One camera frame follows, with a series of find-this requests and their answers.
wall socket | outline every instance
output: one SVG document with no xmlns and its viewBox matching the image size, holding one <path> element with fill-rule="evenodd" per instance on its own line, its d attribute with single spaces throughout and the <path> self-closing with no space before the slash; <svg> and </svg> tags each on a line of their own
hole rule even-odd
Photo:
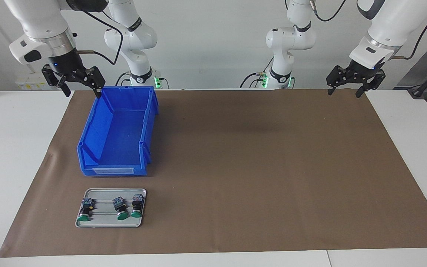
<svg viewBox="0 0 427 267">
<path fill-rule="evenodd" d="M 20 77 L 16 79 L 16 84 L 19 90 L 29 91 L 29 90 L 39 90 L 39 91 L 47 91 L 47 90 L 56 90 L 55 86 L 49 86 L 47 84 L 46 78 L 42 75 L 42 73 L 33 73 L 29 74 L 27 77 Z"/>
</svg>

blue object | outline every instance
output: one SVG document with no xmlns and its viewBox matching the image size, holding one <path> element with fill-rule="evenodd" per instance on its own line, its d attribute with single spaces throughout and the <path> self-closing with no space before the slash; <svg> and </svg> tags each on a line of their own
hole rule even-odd
<svg viewBox="0 0 427 267">
<path fill-rule="evenodd" d="M 126 206 L 124 203 L 124 199 L 122 197 L 117 197 L 116 199 L 113 199 L 113 206 L 115 208 L 120 208 L 122 206 Z"/>
<path fill-rule="evenodd" d="M 146 175 L 151 134 L 159 113 L 152 86 L 107 86 L 95 99 L 77 147 L 87 176 Z"/>
</svg>

metal tray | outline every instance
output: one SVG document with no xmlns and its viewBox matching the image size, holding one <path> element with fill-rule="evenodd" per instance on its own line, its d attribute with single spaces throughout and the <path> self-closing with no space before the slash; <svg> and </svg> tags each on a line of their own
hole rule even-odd
<svg viewBox="0 0 427 267">
<path fill-rule="evenodd" d="M 144 196 L 144 205 L 146 204 L 145 189 L 93 189 L 90 188 L 85 192 L 83 198 L 92 198 L 95 200 L 95 209 L 92 210 L 90 221 L 75 221 L 75 226 L 78 228 L 135 228 L 141 225 L 141 218 L 129 217 L 125 220 L 117 220 L 116 210 L 113 208 L 112 200 L 117 197 L 125 199 L 125 203 L 130 211 L 133 208 L 132 199 L 134 194 L 142 194 Z"/>
</svg>

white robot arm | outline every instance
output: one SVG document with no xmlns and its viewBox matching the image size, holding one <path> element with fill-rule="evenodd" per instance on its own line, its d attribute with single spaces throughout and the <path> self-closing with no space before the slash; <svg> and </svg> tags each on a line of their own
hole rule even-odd
<svg viewBox="0 0 427 267">
<path fill-rule="evenodd" d="M 99 98 L 105 80 L 96 66 L 83 66 L 73 34 L 60 11 L 101 12 L 106 0 L 4 1 L 24 30 L 24 35 L 10 44 L 13 56 L 22 64 L 49 58 L 42 73 L 50 86 L 57 86 L 69 96 L 66 82 L 78 82 L 92 88 Z"/>
<path fill-rule="evenodd" d="M 311 27 L 313 10 L 309 0 L 290 0 L 288 19 L 293 27 L 272 29 L 266 35 L 266 44 L 273 50 L 273 65 L 268 69 L 266 87 L 284 88 L 288 85 L 294 63 L 292 50 L 311 49 L 316 40 Z"/>
<path fill-rule="evenodd" d="M 158 42 L 156 32 L 141 20 L 133 0 L 110 0 L 108 8 L 112 19 L 125 27 L 122 29 L 124 41 L 120 54 L 128 62 L 132 85 L 158 87 L 155 71 L 150 66 L 146 54 L 141 51 L 156 46 Z M 120 35 L 114 30 L 107 30 L 105 42 L 116 51 L 120 44 Z"/>
<path fill-rule="evenodd" d="M 357 98 L 370 89 L 377 89 L 385 78 L 381 67 L 427 17 L 427 0 L 357 0 L 357 7 L 371 20 L 371 27 L 351 52 L 349 67 L 335 66 L 327 76 L 329 95 L 347 83 L 362 83 L 356 92 Z"/>
</svg>

green button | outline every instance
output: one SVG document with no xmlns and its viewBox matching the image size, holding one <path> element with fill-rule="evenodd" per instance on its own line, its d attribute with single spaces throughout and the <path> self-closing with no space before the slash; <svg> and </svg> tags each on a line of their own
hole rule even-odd
<svg viewBox="0 0 427 267">
<path fill-rule="evenodd" d="M 131 214 L 131 217 L 134 218 L 141 218 L 141 213 L 139 211 L 135 211 Z"/>
<path fill-rule="evenodd" d="M 78 221 L 90 221 L 90 217 L 86 216 L 86 215 L 80 215 L 77 218 Z"/>
<path fill-rule="evenodd" d="M 117 219 L 118 220 L 125 220 L 126 218 L 128 218 L 129 217 L 129 215 L 126 213 L 126 212 L 124 212 L 124 213 L 120 213 L 119 215 L 118 215 L 118 217 L 117 217 Z"/>
</svg>

